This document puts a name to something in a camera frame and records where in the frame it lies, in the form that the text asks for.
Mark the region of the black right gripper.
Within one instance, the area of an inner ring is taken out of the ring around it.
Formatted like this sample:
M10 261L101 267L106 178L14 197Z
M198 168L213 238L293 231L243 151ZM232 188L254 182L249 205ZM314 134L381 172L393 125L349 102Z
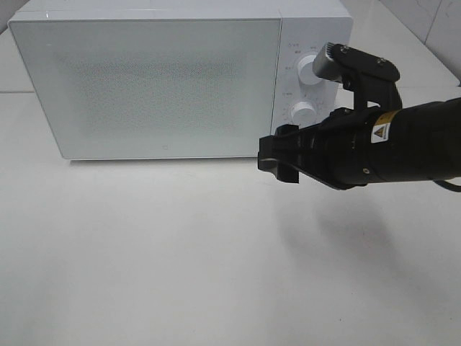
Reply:
M277 180L297 184L305 174L336 190L365 186L375 177L366 150L375 109L335 110L318 125L279 126L259 139L257 167Z

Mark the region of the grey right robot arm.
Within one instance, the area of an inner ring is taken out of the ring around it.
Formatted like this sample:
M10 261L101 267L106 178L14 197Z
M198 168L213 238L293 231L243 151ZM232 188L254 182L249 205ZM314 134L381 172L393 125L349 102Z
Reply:
M335 190L432 181L459 192L460 99L388 111L338 108L321 123L260 138L257 166L281 182L304 174Z

